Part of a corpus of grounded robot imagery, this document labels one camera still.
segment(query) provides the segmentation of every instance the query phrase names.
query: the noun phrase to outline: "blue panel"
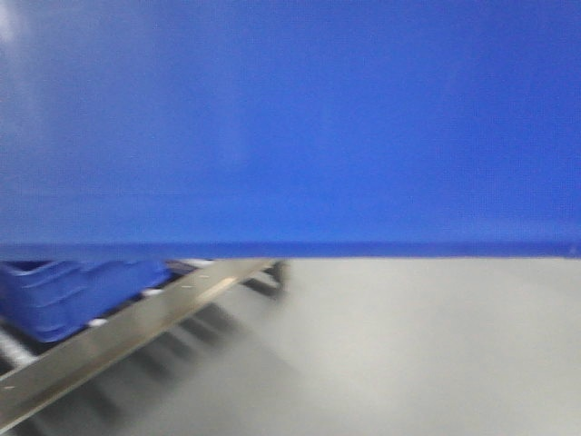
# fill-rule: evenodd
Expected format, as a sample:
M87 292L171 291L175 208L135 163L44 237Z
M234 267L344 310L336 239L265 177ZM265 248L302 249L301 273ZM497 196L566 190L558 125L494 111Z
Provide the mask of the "blue panel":
M0 258L581 252L581 3L0 1Z

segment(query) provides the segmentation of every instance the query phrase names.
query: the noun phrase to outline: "blue plastic crate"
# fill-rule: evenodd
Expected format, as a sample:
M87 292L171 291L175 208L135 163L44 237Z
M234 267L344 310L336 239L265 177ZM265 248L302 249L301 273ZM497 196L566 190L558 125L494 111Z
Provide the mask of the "blue plastic crate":
M39 341L58 341L169 275L155 261L0 263L0 314Z

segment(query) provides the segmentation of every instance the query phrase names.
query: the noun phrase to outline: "gray floor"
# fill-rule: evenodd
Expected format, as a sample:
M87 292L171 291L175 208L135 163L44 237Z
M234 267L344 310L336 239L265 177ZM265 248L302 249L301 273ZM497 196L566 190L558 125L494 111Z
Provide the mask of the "gray floor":
M581 262L293 261L20 435L581 434Z

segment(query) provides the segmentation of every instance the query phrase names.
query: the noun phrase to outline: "metal frame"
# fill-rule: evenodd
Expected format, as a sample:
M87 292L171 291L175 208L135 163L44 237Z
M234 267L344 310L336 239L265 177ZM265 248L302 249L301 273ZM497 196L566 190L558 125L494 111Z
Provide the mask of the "metal frame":
M265 270L281 283L281 268L272 259L216 261L159 291L146 292L143 299L110 318L22 362L0 376L0 433L200 310L234 284L254 280L255 273Z

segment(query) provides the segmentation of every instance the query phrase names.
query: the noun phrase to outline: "blue tray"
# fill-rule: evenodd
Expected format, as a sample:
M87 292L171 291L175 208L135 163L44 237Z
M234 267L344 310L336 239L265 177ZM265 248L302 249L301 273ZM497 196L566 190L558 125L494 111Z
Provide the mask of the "blue tray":
M0 315L39 341L58 341L168 277L161 262L0 263Z
M0 259L581 253L578 1L0 16Z

